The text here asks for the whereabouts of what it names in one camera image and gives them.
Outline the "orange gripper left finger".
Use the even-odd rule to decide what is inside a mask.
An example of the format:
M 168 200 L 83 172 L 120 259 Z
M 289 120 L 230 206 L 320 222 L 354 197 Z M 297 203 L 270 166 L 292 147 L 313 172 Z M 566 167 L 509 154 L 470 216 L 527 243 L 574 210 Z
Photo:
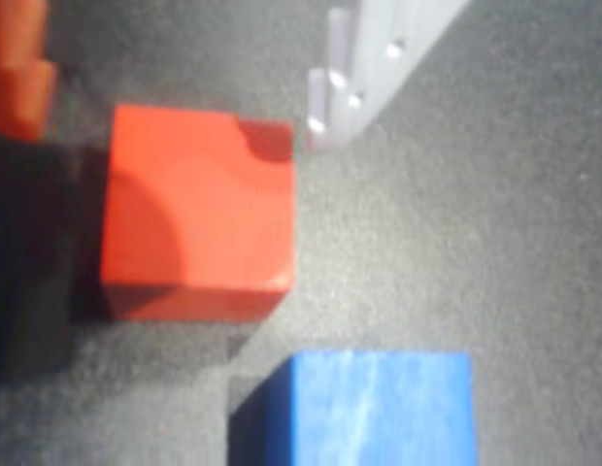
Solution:
M 47 1 L 0 1 L 0 134 L 42 138 L 56 79 L 44 59 Z

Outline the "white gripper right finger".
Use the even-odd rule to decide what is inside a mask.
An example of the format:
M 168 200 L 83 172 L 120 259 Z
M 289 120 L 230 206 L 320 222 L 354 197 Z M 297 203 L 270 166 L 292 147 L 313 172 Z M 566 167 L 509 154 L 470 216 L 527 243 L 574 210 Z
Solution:
M 328 10 L 323 63 L 308 72 L 308 149 L 336 150 L 373 123 L 469 6 L 351 1 Z

